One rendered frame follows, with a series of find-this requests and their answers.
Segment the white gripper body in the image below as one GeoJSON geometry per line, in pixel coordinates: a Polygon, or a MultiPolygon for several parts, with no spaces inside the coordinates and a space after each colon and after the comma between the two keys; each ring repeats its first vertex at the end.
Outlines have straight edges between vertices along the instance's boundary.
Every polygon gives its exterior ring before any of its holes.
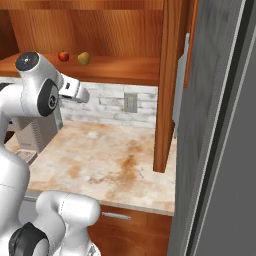
{"type": "Polygon", "coordinates": [[[72,98],[78,103],[87,103],[90,99],[88,90],[79,80],[75,80],[72,83],[72,98]]]}

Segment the wooden cabinet door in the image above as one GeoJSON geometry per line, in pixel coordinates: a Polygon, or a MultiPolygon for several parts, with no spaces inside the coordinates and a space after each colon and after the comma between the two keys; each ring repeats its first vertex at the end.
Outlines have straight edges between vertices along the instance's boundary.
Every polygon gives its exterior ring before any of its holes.
{"type": "Polygon", "coordinates": [[[178,60],[192,34],[199,0],[164,0],[153,171],[164,173],[174,132],[172,120],[178,60]]]}

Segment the yellow-green apple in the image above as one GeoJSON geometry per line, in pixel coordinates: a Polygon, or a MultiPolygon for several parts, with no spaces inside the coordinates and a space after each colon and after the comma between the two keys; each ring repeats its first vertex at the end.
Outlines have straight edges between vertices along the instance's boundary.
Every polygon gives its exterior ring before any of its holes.
{"type": "Polygon", "coordinates": [[[78,55],[78,61],[80,64],[86,66],[90,63],[90,55],[88,52],[82,52],[78,55]]]}

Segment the grey coffee machine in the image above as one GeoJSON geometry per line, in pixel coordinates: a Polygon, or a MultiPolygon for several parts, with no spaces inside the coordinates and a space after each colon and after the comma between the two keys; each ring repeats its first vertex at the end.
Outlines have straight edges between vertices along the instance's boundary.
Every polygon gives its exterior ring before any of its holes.
{"type": "Polygon", "coordinates": [[[14,131],[19,149],[17,155],[30,165],[63,127],[60,107],[47,117],[15,117],[8,129],[14,131]]]}

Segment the grey dishwasher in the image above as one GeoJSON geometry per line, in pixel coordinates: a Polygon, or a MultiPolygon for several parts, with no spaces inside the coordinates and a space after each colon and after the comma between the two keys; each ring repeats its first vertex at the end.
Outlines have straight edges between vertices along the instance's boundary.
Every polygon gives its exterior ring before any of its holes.
{"type": "Polygon", "coordinates": [[[33,222],[37,218],[36,200],[37,200],[37,197],[34,195],[25,196],[19,210],[19,220],[21,224],[26,224],[27,222],[33,222]]]}

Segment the grey fridge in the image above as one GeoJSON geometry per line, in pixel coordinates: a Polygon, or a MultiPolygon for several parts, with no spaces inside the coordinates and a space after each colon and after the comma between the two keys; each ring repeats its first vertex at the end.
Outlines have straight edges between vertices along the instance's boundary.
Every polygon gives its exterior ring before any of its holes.
{"type": "Polygon", "coordinates": [[[200,0],[167,256],[256,256],[256,0],[200,0]]]}

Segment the wooden drawer front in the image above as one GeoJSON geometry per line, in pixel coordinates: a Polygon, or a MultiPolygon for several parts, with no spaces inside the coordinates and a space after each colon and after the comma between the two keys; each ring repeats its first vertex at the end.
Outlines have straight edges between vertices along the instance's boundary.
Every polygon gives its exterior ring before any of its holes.
{"type": "Polygon", "coordinates": [[[101,211],[132,217],[128,221],[101,215],[88,228],[102,256],[167,256],[171,216],[106,205],[101,211]]]}

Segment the grey wall outlet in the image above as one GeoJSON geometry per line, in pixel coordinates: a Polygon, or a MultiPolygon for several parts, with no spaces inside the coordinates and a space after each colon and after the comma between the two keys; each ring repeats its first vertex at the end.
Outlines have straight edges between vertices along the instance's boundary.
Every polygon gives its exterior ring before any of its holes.
{"type": "Polygon", "coordinates": [[[137,95],[135,93],[124,94],[124,111],[128,113],[137,112],[137,95]]]}

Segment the open wooden wall cabinet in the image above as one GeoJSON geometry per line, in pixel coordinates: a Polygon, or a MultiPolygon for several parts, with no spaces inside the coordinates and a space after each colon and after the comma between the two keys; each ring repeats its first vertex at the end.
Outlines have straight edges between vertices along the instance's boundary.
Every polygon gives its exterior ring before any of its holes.
{"type": "Polygon", "coordinates": [[[164,0],[0,0],[0,76],[16,77],[19,54],[37,51],[83,82],[156,86],[163,7],[164,0]]]}

